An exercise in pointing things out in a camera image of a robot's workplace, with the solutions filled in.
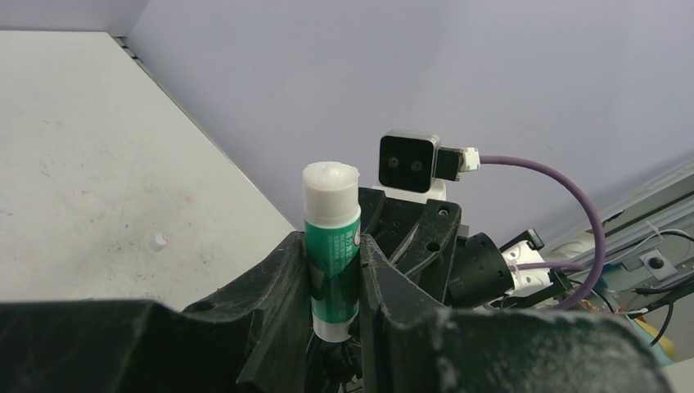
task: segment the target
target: gray wall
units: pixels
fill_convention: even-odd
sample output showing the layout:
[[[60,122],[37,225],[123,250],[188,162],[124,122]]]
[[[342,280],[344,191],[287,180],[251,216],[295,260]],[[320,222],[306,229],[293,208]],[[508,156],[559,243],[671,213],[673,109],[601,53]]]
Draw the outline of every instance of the gray wall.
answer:
[[[540,160],[601,209],[694,155],[694,2],[151,0],[128,45],[291,222],[316,160],[376,181],[379,137]],[[449,187],[473,231],[546,240],[584,222],[545,178]]]
[[[126,35],[149,0],[1,0],[0,29]]]

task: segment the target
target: white glue stick cap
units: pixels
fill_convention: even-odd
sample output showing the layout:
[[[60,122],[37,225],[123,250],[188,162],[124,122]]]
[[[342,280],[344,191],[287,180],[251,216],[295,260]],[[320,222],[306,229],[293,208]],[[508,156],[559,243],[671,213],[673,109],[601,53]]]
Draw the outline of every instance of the white glue stick cap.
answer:
[[[353,316],[349,321],[347,322],[341,322],[341,323],[328,323],[328,322],[323,322],[322,320],[318,319],[318,317],[311,313],[313,316],[313,331],[316,332],[316,336],[320,338],[323,341],[327,342],[343,342],[349,340],[350,337],[352,337],[349,333],[349,325],[354,321],[354,318],[357,316]]]
[[[304,169],[304,217],[318,227],[354,221],[359,209],[359,171],[340,162],[316,162]]]

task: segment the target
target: black connector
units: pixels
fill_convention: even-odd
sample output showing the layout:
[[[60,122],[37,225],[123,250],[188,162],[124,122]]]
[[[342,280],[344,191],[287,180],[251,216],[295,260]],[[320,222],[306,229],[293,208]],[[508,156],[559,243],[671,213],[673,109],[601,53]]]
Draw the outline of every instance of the black connector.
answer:
[[[436,156],[434,177],[457,182],[460,180],[462,164],[463,158],[460,149],[441,147]]]
[[[560,295],[569,291],[573,286],[568,277],[558,269],[549,269],[549,281],[552,285],[540,291],[537,291],[526,297],[510,296],[503,300],[495,301],[492,306],[499,309],[529,309],[534,305],[543,302],[551,297]]]
[[[506,252],[506,250],[520,242],[528,242],[528,247],[530,247],[531,250],[540,251],[544,248],[544,242],[542,238],[540,238],[540,235],[538,235],[537,231],[531,228],[521,233],[520,235],[514,237],[513,240],[504,244],[501,248],[499,248],[499,250],[501,250],[501,252]]]

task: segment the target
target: white cable connector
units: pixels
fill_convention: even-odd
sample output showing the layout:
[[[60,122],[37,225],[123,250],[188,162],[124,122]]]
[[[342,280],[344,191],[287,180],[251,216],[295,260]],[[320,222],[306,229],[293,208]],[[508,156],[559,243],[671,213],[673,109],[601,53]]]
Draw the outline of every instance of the white cable connector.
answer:
[[[465,147],[461,149],[461,153],[461,172],[471,172],[480,168],[480,151],[477,150],[477,147]]]
[[[532,264],[543,261],[539,252],[530,248],[527,241],[518,242],[502,253],[506,264],[511,270],[513,289],[507,291],[509,296],[526,297],[552,285],[549,269],[519,270],[519,264]]]
[[[634,311],[617,311],[615,315],[640,315],[648,313],[648,308],[635,309]]]

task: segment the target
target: black camera housing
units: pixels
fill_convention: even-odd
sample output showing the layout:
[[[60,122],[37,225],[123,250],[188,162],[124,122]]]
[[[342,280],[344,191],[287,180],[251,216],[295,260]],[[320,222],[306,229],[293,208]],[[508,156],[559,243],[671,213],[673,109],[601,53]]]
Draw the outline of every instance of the black camera housing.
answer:
[[[434,182],[439,137],[393,130],[381,138],[378,181],[391,188],[428,192]]]

